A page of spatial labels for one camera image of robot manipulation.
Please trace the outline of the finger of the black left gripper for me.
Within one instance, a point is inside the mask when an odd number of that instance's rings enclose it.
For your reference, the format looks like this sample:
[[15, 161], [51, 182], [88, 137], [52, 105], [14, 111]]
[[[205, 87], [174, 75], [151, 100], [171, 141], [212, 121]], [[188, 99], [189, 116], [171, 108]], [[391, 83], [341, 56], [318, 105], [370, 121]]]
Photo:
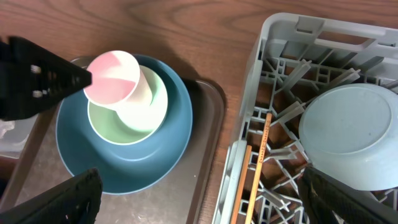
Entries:
[[1, 119], [27, 119], [90, 86], [92, 74], [18, 36], [1, 42]]

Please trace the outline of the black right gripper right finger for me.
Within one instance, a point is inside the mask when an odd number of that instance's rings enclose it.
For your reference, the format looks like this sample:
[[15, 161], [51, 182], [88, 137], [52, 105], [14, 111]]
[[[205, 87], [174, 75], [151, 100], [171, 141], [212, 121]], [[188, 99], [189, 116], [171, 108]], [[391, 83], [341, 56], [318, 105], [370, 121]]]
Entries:
[[314, 167], [298, 180], [298, 195], [310, 223], [397, 224], [397, 211], [378, 202], [370, 192], [352, 189]]

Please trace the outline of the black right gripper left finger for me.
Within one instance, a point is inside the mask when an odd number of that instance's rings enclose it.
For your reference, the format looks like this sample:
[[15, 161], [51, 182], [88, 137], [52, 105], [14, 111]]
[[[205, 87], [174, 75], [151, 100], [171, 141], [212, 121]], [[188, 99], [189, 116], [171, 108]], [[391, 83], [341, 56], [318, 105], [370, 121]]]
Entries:
[[103, 183], [92, 168], [1, 213], [2, 224], [94, 223], [100, 210]]

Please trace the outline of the white tissue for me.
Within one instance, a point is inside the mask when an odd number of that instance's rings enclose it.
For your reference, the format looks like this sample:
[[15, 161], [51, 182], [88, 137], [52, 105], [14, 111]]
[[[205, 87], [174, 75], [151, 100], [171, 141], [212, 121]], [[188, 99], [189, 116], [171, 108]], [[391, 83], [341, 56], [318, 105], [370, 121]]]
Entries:
[[15, 128], [15, 121], [3, 121], [0, 120], [0, 138], [2, 139], [4, 135]]

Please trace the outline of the light blue bowl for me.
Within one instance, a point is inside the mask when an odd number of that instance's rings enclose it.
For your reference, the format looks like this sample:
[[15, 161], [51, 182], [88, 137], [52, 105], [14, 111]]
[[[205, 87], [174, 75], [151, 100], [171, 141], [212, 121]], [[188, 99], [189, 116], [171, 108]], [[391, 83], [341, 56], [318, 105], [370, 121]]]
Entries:
[[314, 168], [356, 190], [397, 187], [397, 94], [350, 84], [314, 99], [299, 138]]

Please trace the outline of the wooden chopstick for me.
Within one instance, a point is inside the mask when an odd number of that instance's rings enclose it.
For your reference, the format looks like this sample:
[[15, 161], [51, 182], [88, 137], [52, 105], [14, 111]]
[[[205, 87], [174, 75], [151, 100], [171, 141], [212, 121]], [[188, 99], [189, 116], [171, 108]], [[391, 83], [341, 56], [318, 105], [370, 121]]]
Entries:
[[239, 176], [239, 183], [238, 183], [238, 188], [236, 191], [236, 198], [234, 201], [234, 207], [233, 207], [233, 212], [231, 215], [230, 224], [236, 224], [236, 221], [238, 218], [240, 201], [241, 201], [241, 197], [243, 194], [243, 188], [244, 188], [244, 183], [245, 183], [245, 179], [246, 179], [246, 173], [247, 173], [249, 161], [251, 158], [251, 151], [252, 151], [252, 146], [250, 146], [250, 145], [246, 146], [246, 152], [244, 155], [243, 165], [242, 165], [241, 173]]
[[258, 157], [257, 157], [256, 170], [254, 173], [253, 183], [252, 183], [252, 187], [251, 187], [251, 194], [250, 194], [250, 198], [249, 198], [248, 210], [247, 210], [246, 218], [245, 218], [245, 224], [251, 224], [251, 222], [252, 222], [254, 204], [256, 202], [257, 190], [258, 190], [258, 185], [259, 185], [261, 171], [262, 171], [262, 165], [263, 165], [264, 156], [266, 153], [266, 146], [267, 146], [267, 140], [268, 140], [268, 135], [269, 135], [269, 129], [271, 126], [271, 120], [272, 120], [272, 114], [267, 113], [266, 120], [264, 123], [261, 145], [260, 145], [259, 153], [258, 153]]

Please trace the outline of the pink cup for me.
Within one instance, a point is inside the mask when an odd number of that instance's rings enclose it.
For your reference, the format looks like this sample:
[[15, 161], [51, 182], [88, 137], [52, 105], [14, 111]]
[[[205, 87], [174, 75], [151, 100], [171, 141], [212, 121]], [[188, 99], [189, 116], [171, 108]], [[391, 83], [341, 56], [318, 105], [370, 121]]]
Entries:
[[111, 110], [149, 106], [152, 92], [136, 58], [114, 50], [97, 56], [87, 67], [92, 84], [84, 89], [89, 101]]

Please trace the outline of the mint green bowl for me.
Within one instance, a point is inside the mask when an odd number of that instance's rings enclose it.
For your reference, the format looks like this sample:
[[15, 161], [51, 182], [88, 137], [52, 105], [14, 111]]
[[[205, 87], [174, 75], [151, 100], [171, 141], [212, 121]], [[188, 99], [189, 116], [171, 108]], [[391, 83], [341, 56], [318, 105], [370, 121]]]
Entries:
[[168, 94], [164, 82], [152, 69], [140, 66], [149, 83], [152, 101], [148, 106], [127, 106], [114, 111], [92, 102], [87, 103], [88, 121], [103, 140], [116, 145], [139, 143], [154, 134], [164, 122]]

